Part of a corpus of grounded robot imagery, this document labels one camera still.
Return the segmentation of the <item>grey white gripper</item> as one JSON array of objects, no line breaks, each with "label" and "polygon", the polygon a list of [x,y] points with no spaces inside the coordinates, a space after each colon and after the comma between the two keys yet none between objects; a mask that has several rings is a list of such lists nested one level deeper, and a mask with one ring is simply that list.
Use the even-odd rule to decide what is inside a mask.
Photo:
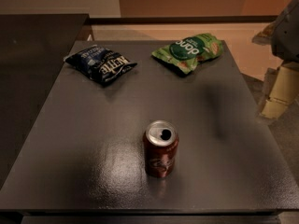
[{"label": "grey white gripper", "polygon": [[291,0],[252,42],[270,45],[272,54],[284,60],[277,69],[267,69],[258,104],[259,117],[278,119],[299,95],[299,0]]}]

